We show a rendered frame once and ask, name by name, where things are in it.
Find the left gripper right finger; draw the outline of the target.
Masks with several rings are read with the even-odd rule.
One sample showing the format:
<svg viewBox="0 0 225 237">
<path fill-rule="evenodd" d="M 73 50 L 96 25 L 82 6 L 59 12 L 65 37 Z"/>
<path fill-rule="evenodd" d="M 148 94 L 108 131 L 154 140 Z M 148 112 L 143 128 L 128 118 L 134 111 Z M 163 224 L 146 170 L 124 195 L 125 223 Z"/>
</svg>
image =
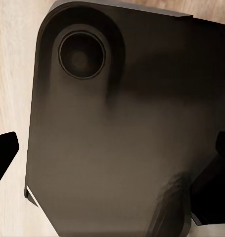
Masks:
<svg viewBox="0 0 225 237">
<path fill-rule="evenodd" d="M 221 156 L 222 160 L 225 162 L 225 132 L 220 131 L 215 144 L 215 149 Z"/>
</svg>

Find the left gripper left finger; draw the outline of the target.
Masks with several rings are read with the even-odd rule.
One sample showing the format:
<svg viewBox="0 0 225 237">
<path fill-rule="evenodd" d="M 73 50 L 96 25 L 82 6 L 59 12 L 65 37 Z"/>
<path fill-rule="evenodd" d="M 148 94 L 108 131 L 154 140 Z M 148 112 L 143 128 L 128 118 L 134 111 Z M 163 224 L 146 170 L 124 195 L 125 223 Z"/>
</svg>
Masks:
<svg viewBox="0 0 225 237">
<path fill-rule="evenodd" d="M 0 135 L 0 180 L 18 151 L 19 143 L 14 131 Z"/>
</svg>

